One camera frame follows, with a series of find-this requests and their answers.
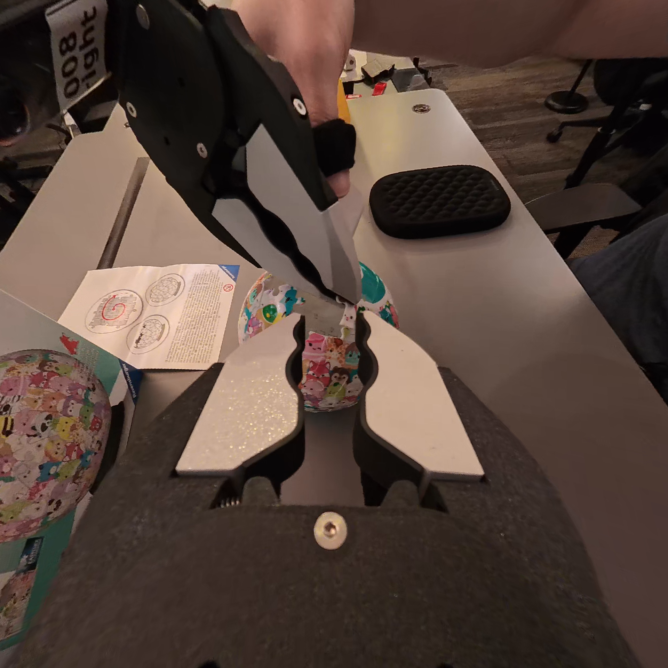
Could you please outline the black wrist rest pad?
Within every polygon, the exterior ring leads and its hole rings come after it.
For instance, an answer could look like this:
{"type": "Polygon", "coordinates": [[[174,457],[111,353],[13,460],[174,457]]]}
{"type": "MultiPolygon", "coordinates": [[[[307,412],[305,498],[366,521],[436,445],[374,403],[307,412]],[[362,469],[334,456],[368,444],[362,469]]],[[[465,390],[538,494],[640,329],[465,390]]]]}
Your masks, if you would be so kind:
{"type": "Polygon", "coordinates": [[[497,178],[472,165],[396,172],[380,178],[369,194],[378,229],[404,240],[495,229],[508,219],[511,206],[497,178]]]}

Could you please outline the person's leg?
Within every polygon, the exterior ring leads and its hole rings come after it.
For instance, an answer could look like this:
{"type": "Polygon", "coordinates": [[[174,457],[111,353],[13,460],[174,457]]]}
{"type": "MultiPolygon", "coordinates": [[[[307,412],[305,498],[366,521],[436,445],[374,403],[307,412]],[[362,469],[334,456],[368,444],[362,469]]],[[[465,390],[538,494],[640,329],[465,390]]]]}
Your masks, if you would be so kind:
{"type": "Polygon", "coordinates": [[[667,215],[568,265],[667,402],[667,215]]]}

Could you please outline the person's right forearm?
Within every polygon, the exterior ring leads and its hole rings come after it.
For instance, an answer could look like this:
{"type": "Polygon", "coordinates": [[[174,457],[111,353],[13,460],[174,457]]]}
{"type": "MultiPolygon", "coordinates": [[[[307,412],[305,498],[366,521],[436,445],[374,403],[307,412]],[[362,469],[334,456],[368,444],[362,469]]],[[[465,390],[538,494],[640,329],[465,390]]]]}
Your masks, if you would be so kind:
{"type": "Polygon", "coordinates": [[[352,46],[496,67],[667,56],[666,1],[356,1],[352,46]]]}

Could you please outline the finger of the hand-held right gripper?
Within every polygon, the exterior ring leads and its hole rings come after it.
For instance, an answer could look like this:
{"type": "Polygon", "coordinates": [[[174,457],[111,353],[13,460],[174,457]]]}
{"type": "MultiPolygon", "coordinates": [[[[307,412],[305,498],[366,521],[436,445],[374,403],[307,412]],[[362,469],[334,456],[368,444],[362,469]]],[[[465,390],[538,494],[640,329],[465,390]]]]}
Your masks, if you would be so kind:
{"type": "Polygon", "coordinates": [[[352,186],[320,211],[263,125],[246,145],[246,175],[251,192],[287,225],[322,284],[356,304],[361,299],[361,268],[353,238],[363,213],[360,191],[352,186]]]}
{"type": "Polygon", "coordinates": [[[306,291],[339,295],[323,216],[313,204],[280,204],[275,214],[255,199],[222,198],[213,216],[265,271],[306,291]]]}

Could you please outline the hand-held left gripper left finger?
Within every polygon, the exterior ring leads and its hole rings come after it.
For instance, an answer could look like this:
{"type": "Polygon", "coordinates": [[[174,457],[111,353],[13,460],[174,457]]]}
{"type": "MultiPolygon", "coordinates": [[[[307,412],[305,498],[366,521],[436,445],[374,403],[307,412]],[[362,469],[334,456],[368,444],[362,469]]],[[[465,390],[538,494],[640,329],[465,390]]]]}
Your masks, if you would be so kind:
{"type": "Polygon", "coordinates": [[[304,346],[298,313],[240,344],[222,366],[176,474],[246,478],[281,448],[302,447],[304,346]]]}

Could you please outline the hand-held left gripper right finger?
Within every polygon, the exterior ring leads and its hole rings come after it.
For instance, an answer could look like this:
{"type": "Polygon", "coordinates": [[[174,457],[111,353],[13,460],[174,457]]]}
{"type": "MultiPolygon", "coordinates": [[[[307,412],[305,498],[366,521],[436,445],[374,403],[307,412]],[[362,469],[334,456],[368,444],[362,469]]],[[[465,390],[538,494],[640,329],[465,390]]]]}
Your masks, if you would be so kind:
{"type": "Polygon", "coordinates": [[[437,363],[414,340],[370,311],[356,316],[363,389],[353,430],[361,472],[388,490],[406,480],[480,482],[485,473],[437,363]]]}

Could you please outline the white instruction leaflet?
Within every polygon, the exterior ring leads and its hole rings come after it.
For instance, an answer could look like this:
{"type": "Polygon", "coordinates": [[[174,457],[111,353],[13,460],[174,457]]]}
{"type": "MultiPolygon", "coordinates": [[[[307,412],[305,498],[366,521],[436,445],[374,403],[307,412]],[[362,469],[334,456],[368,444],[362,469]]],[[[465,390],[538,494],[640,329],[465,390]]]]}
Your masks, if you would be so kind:
{"type": "Polygon", "coordinates": [[[87,272],[58,322],[139,370],[205,370],[218,361],[238,264],[87,272]]]}

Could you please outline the colourful puzzle ball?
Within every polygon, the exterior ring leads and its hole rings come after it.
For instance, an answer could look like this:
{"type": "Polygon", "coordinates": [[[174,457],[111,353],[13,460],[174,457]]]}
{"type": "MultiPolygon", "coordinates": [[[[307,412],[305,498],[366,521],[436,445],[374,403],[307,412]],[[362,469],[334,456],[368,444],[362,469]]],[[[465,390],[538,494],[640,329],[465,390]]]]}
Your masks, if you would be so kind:
{"type": "MultiPolygon", "coordinates": [[[[391,326],[399,327],[393,297],[380,276],[366,264],[361,268],[361,300],[357,311],[370,311],[391,326]]],[[[305,348],[302,356],[302,391],[305,410],[333,412],[357,403],[363,389],[358,376],[360,352],[355,335],[341,336],[343,307],[310,295],[269,272],[263,272],[248,291],[238,318],[238,342],[255,335],[289,315],[305,318],[305,348]]]]}

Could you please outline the person's right hand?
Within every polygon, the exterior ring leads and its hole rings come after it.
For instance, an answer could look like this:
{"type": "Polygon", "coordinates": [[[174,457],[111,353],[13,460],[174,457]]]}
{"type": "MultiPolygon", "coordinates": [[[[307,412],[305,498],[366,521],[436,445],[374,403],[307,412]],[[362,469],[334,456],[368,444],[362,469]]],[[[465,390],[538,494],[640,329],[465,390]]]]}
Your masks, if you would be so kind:
{"type": "Polygon", "coordinates": [[[337,91],[351,46],[354,1],[233,1],[246,31],[284,64],[313,127],[338,118],[337,91]]]}

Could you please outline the white puzzle packaging box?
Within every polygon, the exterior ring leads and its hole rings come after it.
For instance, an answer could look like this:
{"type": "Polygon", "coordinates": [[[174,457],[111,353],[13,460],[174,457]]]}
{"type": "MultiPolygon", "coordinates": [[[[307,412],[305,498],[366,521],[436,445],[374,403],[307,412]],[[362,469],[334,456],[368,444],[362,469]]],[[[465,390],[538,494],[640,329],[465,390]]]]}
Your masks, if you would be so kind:
{"type": "Polygon", "coordinates": [[[143,372],[1,291],[1,666],[128,441],[143,372]]]}

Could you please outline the black office chair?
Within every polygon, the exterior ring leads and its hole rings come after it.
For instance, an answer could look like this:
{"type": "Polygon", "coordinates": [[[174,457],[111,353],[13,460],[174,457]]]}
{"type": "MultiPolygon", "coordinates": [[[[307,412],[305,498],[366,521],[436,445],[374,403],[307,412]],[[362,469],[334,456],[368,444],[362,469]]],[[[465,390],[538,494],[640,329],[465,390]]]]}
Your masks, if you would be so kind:
{"type": "Polygon", "coordinates": [[[594,91],[612,110],[603,117],[562,121],[548,133],[547,141],[554,144],[566,128],[596,128],[564,189],[581,185],[594,163],[617,148],[650,155],[667,141],[666,57],[588,60],[572,87],[547,96],[545,106],[560,114],[584,112],[589,103],[577,89],[590,66],[594,91]]]}
{"type": "Polygon", "coordinates": [[[535,198],[527,211],[546,234],[557,234],[553,245],[567,260],[592,228],[622,230],[641,205],[619,186],[586,183],[535,198]]]}

